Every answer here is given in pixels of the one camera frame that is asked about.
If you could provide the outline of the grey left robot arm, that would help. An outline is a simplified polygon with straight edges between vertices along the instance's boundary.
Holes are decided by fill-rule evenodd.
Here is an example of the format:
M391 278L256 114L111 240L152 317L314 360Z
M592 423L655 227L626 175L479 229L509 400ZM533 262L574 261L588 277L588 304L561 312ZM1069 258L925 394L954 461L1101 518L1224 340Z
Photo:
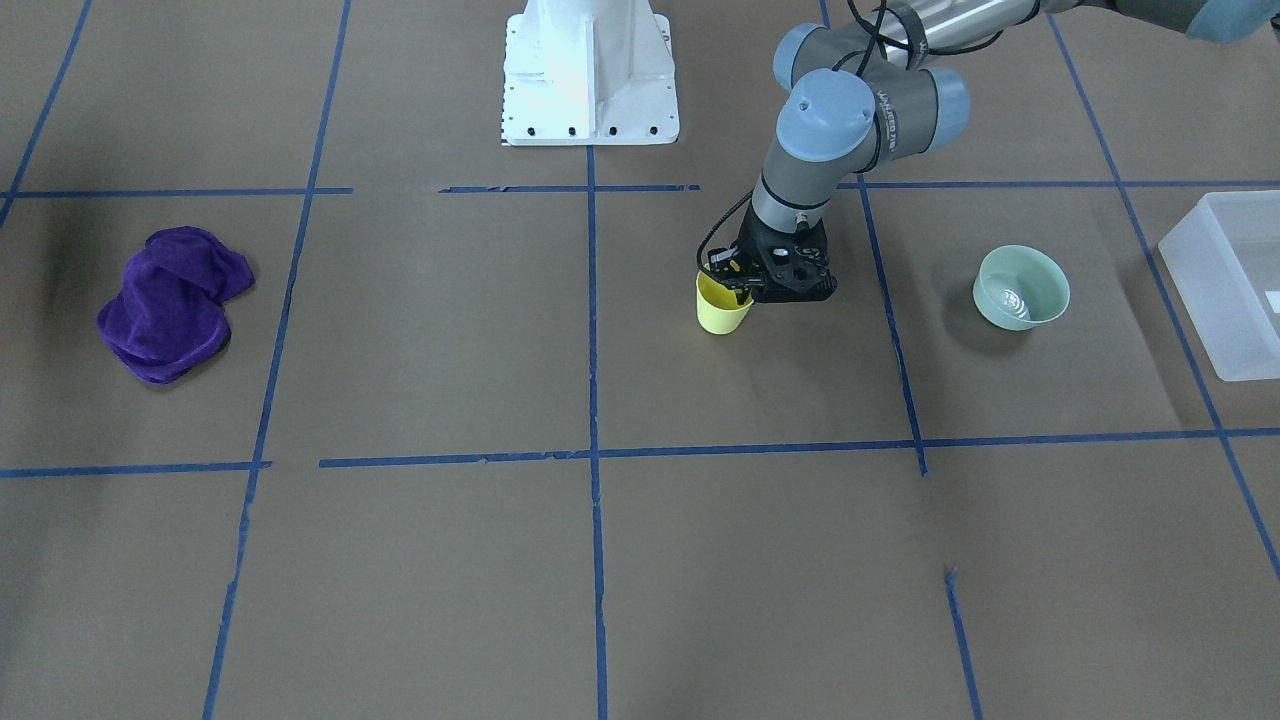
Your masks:
M1073 1L881 1L847 26L801 24L774 51L787 99L735 241L698 249L698 288L730 306L827 300L838 286L823 217L840 183L934 151L966 128L963 77L940 65Z

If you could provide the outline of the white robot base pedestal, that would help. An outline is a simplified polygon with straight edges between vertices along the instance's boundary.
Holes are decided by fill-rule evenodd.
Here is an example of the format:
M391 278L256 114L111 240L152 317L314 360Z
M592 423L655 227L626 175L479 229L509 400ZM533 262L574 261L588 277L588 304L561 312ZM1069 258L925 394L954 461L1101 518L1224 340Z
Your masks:
M671 23L648 1L527 1L504 28L500 141L675 143Z

